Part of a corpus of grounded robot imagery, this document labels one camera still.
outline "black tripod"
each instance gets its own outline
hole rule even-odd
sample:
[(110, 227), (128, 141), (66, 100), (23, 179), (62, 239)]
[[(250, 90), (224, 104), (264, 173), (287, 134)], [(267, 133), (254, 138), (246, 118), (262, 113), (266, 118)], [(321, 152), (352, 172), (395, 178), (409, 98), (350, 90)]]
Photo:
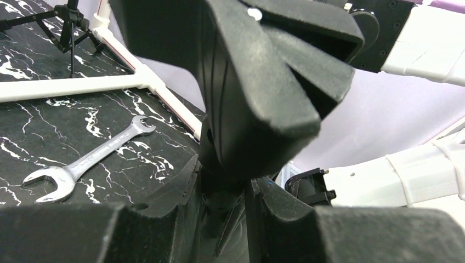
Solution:
[[(5, 31), (13, 28), (13, 26), (19, 26), (23, 24), (28, 24), (31, 22), (36, 22), (42, 29), (42, 31), (47, 35), (47, 37), (52, 41), (52, 43), (61, 50), (61, 52), (66, 53), (68, 50), (71, 51), (71, 78), (74, 77), (74, 47), (81, 43), (87, 37), (92, 40), (97, 51), (102, 51), (104, 45), (100, 43), (92, 32), (89, 30), (89, 20), (84, 18), (84, 15), (79, 12), (77, 9), (79, 0), (69, 0), (66, 5), (56, 5), (53, 11), (47, 11), (43, 13), (38, 13), (34, 15), (25, 16), (23, 18), (16, 18), (11, 20), (0, 20), (0, 31)], [(61, 30), (61, 36), (58, 40), (45, 26), (43, 20), (53, 17), (59, 17), (63, 19), (63, 28)], [(80, 28), (85, 34), (78, 37), (75, 40), (74, 29), (75, 27)]]

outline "wrench handle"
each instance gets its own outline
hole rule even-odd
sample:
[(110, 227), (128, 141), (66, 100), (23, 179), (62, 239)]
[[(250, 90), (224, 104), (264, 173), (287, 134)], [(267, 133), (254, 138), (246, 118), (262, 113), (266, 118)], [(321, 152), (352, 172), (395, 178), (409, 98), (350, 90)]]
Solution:
[(124, 131), (120, 132), (115, 137), (104, 142), (99, 147), (84, 155), (79, 160), (64, 167), (71, 172), (75, 182), (92, 166), (96, 165), (106, 156), (114, 152), (116, 149), (127, 143), (132, 138), (143, 134), (144, 132), (134, 125), (128, 126)]

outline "wrench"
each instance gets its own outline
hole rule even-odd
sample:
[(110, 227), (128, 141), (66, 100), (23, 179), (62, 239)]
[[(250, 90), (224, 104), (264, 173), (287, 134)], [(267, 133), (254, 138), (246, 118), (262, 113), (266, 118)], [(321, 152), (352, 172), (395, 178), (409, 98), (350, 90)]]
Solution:
[(138, 135), (150, 135), (155, 131), (155, 126), (148, 127), (142, 122), (144, 119), (147, 119), (147, 117), (141, 115), (135, 116), (131, 124), (124, 131), (65, 167), (44, 167), (31, 173), (24, 178), (22, 186), (28, 186), (41, 180), (48, 180), (55, 185), (56, 190), (54, 192), (37, 199), (34, 204), (55, 203), (67, 200), (71, 196), (76, 182), (88, 169), (132, 138)]

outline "wrench head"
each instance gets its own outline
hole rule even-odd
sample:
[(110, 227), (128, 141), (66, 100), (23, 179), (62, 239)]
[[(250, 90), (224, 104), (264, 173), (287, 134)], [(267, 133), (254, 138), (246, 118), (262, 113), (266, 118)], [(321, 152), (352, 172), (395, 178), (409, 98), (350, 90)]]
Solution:
[(74, 182), (71, 174), (62, 167), (50, 166), (37, 170), (28, 175), (22, 181), (22, 186), (28, 186), (41, 180), (52, 182), (56, 190), (37, 199), (34, 204), (56, 203), (67, 200), (73, 190), (76, 182)]
[(148, 119), (148, 117), (143, 115), (134, 116), (134, 118), (132, 118), (131, 125), (141, 130), (143, 132), (141, 135), (150, 135), (155, 131), (156, 126), (145, 124), (143, 122), (145, 119)]

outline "table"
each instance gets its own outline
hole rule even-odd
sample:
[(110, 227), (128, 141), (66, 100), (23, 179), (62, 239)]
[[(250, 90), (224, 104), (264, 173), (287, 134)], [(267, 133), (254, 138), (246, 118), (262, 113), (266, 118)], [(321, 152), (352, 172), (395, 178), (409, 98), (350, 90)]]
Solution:
[[(0, 2), (2, 19), (52, 10), (40, 0)], [(58, 19), (47, 20), (54, 34)], [(0, 82), (67, 78), (70, 54), (52, 45), (36, 24), (0, 33)], [(75, 52), (79, 77), (130, 74), (109, 50), (86, 39)], [(196, 116), (202, 112), (182, 102)], [(137, 137), (85, 173), (66, 203), (141, 202), (170, 180), (198, 152), (191, 132), (146, 89), (73, 95), (0, 104), (0, 207), (29, 205), (54, 191), (50, 182), (20, 186), (31, 172), (64, 166), (121, 132), (135, 115), (147, 115), (156, 131)]]

